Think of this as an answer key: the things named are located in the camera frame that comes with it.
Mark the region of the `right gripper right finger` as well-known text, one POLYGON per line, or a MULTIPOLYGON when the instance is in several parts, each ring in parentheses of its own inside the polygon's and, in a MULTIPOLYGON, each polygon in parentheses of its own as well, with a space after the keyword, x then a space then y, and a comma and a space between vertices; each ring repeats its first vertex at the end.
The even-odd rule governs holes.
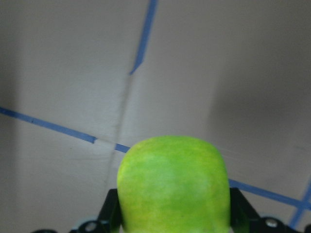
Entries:
POLYGON ((260 216, 238 188, 230 188, 231 220, 234 233, 257 233, 260 216))

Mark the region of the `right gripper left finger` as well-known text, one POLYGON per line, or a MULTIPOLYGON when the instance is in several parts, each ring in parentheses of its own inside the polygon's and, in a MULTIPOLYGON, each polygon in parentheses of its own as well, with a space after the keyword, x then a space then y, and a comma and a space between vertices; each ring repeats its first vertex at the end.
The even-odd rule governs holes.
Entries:
POLYGON ((98 214, 103 233, 118 233, 121 227, 121 209, 117 189, 110 189, 98 214))

